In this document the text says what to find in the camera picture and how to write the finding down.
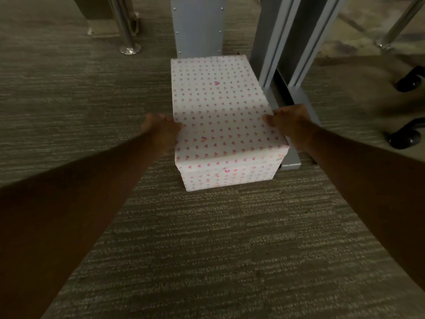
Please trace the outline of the person's left hand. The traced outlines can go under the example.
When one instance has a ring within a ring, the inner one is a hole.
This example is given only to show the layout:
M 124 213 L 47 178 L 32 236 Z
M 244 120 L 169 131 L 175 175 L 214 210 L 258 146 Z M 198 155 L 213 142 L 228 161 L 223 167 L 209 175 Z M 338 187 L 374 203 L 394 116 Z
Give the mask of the person's left hand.
M 180 131 L 168 129 L 167 121 L 174 121 L 174 119 L 162 113 L 149 113 L 145 116 L 141 133 L 152 146 L 165 149 L 176 143 Z

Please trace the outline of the person's right hand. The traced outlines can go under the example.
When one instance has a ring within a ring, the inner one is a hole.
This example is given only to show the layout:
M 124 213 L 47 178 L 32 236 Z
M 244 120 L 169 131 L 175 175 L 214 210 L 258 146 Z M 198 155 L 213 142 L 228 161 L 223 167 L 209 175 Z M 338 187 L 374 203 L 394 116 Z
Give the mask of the person's right hand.
M 295 149 L 308 153 L 309 142 L 321 127 L 312 122 L 305 105 L 280 107 L 272 114 L 280 114 L 280 128 L 277 128 L 279 133 L 288 137 Z

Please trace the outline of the white heart-print gift box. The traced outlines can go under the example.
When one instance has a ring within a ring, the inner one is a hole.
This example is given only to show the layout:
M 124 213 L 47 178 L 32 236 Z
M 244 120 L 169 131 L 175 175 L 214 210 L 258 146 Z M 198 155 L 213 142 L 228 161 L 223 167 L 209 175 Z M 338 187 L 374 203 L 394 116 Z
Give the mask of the white heart-print gift box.
M 245 55 L 171 59 L 175 165 L 187 192 L 272 180 L 290 145 Z

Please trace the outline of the person's right forearm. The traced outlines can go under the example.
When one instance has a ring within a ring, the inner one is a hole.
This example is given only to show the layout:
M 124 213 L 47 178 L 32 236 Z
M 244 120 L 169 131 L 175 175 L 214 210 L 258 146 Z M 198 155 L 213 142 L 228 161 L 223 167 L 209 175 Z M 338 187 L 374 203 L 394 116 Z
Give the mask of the person's right forearm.
M 311 155 L 364 225 L 425 292 L 425 162 L 303 121 L 293 142 Z

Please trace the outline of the person's left forearm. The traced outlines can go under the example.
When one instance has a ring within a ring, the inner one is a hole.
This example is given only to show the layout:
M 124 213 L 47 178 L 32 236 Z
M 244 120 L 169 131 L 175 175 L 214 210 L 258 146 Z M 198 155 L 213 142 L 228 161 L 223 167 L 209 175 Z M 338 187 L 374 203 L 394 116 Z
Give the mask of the person's left forearm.
M 0 319 L 37 319 L 176 136 L 153 132 L 0 188 Z

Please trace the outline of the grey metal desk panel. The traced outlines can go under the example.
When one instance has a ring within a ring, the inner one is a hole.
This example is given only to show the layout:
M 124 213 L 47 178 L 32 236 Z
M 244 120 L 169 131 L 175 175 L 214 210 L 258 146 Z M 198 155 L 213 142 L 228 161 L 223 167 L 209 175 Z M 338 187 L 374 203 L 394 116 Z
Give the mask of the grey metal desk panel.
M 249 62 L 264 89 L 277 70 L 299 87 L 346 0 L 260 0 Z

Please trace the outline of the grey metal desk leg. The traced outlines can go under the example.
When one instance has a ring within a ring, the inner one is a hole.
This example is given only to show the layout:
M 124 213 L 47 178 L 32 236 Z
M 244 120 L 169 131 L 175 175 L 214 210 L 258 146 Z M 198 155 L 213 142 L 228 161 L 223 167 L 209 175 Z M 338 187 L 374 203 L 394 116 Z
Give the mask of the grey metal desk leg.
M 226 0 L 170 0 L 177 58 L 221 56 Z

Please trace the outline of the chrome table leg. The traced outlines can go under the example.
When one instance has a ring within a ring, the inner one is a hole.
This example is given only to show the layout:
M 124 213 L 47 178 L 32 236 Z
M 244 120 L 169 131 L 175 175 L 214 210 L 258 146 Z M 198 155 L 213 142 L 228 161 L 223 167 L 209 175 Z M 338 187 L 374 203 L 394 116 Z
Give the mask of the chrome table leg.
M 133 39 L 130 17 L 125 0 L 108 0 L 108 2 L 122 40 L 120 52 L 125 55 L 135 55 L 139 53 L 141 51 L 141 46 Z

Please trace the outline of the black chair caster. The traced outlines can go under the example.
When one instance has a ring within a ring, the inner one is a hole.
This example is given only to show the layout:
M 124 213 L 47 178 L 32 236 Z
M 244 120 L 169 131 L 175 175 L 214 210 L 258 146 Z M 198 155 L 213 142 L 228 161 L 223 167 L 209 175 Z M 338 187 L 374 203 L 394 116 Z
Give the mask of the black chair caster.
M 394 87 L 401 93 L 410 92 L 421 85 L 422 78 L 425 79 L 425 67 L 417 65 L 406 76 L 401 78 Z
M 394 149 L 404 150 L 420 143 L 418 129 L 425 128 L 425 117 L 413 119 L 394 133 L 385 133 L 387 143 Z

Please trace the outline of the chrome chair leg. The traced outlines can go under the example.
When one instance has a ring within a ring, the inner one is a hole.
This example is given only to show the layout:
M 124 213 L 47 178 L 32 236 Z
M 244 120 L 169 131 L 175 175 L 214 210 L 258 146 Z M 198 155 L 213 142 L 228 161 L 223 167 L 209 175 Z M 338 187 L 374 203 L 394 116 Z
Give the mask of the chrome chair leg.
M 393 41 L 400 35 L 424 5 L 425 0 L 413 0 L 390 30 L 376 41 L 376 46 L 384 51 L 390 49 Z

